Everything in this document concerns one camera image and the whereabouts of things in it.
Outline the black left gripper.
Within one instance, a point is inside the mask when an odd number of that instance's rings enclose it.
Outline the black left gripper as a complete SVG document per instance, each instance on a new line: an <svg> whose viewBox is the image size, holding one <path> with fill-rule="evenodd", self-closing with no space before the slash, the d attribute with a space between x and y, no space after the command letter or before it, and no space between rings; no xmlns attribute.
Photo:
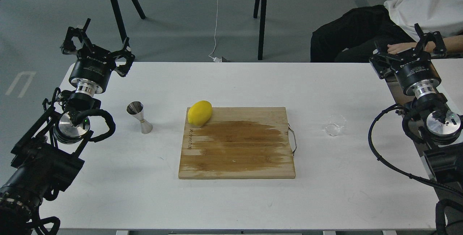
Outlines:
<svg viewBox="0 0 463 235"><path fill-rule="evenodd" d="M110 75L115 71L120 77L126 77L135 60L135 55L129 47L129 37L123 41L121 50L109 52L102 47L94 46L86 34L86 30L91 22L87 18L83 28L69 26L65 39L60 47L64 55L77 55L78 59L69 77L69 83L74 87L79 80L89 80L97 85L96 93L104 93L109 84ZM81 44L81 49L77 49L73 39L77 38ZM116 65L116 61L124 59L125 63Z"/></svg>

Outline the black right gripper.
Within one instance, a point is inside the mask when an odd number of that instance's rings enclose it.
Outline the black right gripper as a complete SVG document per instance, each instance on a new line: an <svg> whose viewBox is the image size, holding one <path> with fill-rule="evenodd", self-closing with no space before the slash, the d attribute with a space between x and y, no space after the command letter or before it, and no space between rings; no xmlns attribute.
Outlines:
<svg viewBox="0 0 463 235"><path fill-rule="evenodd" d="M425 33L418 23L415 23L415 31L419 36L416 47L412 49L412 57L418 58L426 53L430 56L445 57L447 48L440 32ZM433 42L435 47L431 53L425 49L429 42ZM380 79L396 80L407 96L436 95L437 86L441 83L441 78L436 71L433 63L429 59L418 58L405 61L398 55L384 52L378 41L374 41L375 50L369 57L369 63Z"/></svg>

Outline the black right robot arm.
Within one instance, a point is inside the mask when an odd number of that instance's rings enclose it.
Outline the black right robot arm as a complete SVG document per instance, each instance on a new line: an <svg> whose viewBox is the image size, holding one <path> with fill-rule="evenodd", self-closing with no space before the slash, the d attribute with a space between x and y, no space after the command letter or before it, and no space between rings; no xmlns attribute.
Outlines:
<svg viewBox="0 0 463 235"><path fill-rule="evenodd" d="M462 133L462 115L458 115L447 105L447 98L438 92L442 80L431 58L443 57L447 49L440 32L423 32L415 24L419 36L416 47L403 54L392 55L381 50L375 42L377 51L369 59L370 64L380 79L394 75L404 95L414 99L402 106L394 104L383 110L372 122L368 131L368 143L378 161L388 168L446 192L462 196L462 192L448 186L456 182L462 186L462 144L456 140ZM423 152L432 180L415 176L398 169L387 162L376 150L372 141L372 131L384 114L395 110L402 115L402 129L406 136L417 144L424 144Z"/></svg>

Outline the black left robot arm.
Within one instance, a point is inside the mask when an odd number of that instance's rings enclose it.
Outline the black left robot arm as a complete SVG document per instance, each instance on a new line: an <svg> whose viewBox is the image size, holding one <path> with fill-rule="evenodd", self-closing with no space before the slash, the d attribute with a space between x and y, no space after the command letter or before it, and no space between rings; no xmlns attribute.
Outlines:
<svg viewBox="0 0 463 235"><path fill-rule="evenodd" d="M42 104L44 113L11 150L16 171L1 187L2 235L30 235L33 230L56 235L60 219L42 219L40 206L75 180L86 144L103 141L116 130L113 117L94 95L106 91L112 72L125 77L135 56L128 37L114 52L93 44L86 34L89 24L90 19L83 28L69 27L61 45L63 54L77 56L68 80L75 90L56 88Z"/></svg>

